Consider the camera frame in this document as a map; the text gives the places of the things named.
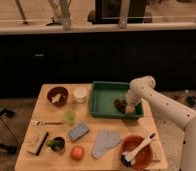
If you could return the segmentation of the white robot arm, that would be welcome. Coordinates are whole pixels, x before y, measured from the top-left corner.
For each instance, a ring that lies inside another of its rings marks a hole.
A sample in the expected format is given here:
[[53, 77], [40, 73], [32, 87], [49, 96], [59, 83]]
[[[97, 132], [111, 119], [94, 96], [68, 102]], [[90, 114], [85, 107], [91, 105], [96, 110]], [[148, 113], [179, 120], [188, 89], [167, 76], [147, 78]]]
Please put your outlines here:
[[133, 79], [126, 93], [127, 103], [136, 105], [144, 99], [181, 128], [185, 134], [179, 171], [196, 171], [196, 110], [155, 91], [155, 86], [152, 76]]

